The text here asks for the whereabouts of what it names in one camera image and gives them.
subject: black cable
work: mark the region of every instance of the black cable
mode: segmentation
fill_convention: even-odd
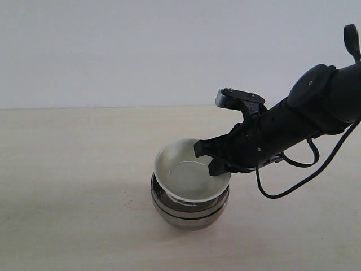
[[[295,167],[299,168],[309,168],[312,167],[314,164],[316,164],[320,160],[320,152],[318,151],[316,145],[312,142],[312,138],[308,137],[307,143],[309,144],[313,154],[314,154],[314,161],[311,164],[304,164],[300,162],[296,162],[286,156],[284,152],[281,152],[280,157],[283,158],[284,161],[286,161],[290,165],[294,165]]]
[[[256,133],[256,139],[257,139],[257,125],[258,125],[258,118],[259,116],[256,117],[256,121],[255,121],[255,133]],[[264,189],[262,188],[262,184],[261,184],[261,178],[259,176],[259,166],[258,166],[258,150],[256,149],[256,176],[257,176],[257,185],[258,188],[260,190],[260,192],[262,193],[263,196],[269,198],[269,199],[279,199],[282,198],[284,196],[287,196],[288,194],[294,192],[296,189],[300,188],[302,185],[308,183],[309,181],[311,181],[313,178],[315,178],[316,176],[318,176],[323,170],[326,169],[326,167],[330,164],[330,162],[332,161],[332,159],[335,157],[335,155],[337,154],[337,152],[339,151],[339,149],[341,148],[342,144],[346,141],[347,137],[352,133],[353,130],[355,130],[355,128],[357,127],[357,125],[359,125],[359,123],[361,122],[361,117],[359,117],[358,119],[355,120],[354,123],[351,124],[351,126],[347,129],[347,131],[342,135],[342,137],[340,138],[340,140],[338,140],[337,144],[335,145],[334,149],[332,150],[332,152],[330,153],[330,155],[327,157],[327,159],[325,160],[325,162],[311,175],[309,175],[307,178],[303,179],[301,182],[295,184],[294,186],[292,186],[291,188],[289,188],[288,190],[284,191],[283,193],[280,193],[278,195],[270,195],[267,192],[264,191]]]

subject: wooden table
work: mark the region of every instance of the wooden table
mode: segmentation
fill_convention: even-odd
[[[0,270],[361,270],[361,129],[284,199],[234,174],[211,227],[179,232],[160,217],[158,150],[240,120],[216,106],[0,111]],[[316,140],[323,160],[338,138]],[[312,160],[304,143],[287,153]],[[310,172],[280,163],[261,176],[277,193]]]

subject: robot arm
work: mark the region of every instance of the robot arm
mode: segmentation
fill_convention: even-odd
[[[196,156],[213,157],[209,164],[210,175],[256,171],[259,181],[258,169],[270,163],[285,160],[298,167],[315,164],[319,153],[312,139],[340,134],[349,127],[339,142],[343,143],[361,121],[361,53],[354,25],[344,28],[344,40],[355,64],[342,69],[316,65],[296,82],[286,98],[269,110],[259,95],[233,89],[219,90],[216,105],[241,111],[244,121],[236,124],[228,134],[200,140],[194,145]],[[283,153],[303,140],[307,140],[314,152],[315,161],[311,164],[294,162]],[[322,171],[330,161],[327,160],[319,170]],[[259,188],[269,198],[280,198],[281,194],[265,193],[260,182]]]

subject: white wall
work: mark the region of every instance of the white wall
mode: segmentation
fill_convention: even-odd
[[[214,104],[285,97],[313,65],[352,64],[361,1],[6,0],[0,108]]]

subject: stainless steel bowl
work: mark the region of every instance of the stainless steel bowl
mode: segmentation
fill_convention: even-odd
[[[196,158],[198,139],[182,139],[165,146],[157,155],[152,176],[152,199],[160,215],[171,225],[203,229],[224,211],[229,196],[230,173],[212,177],[211,157]]]

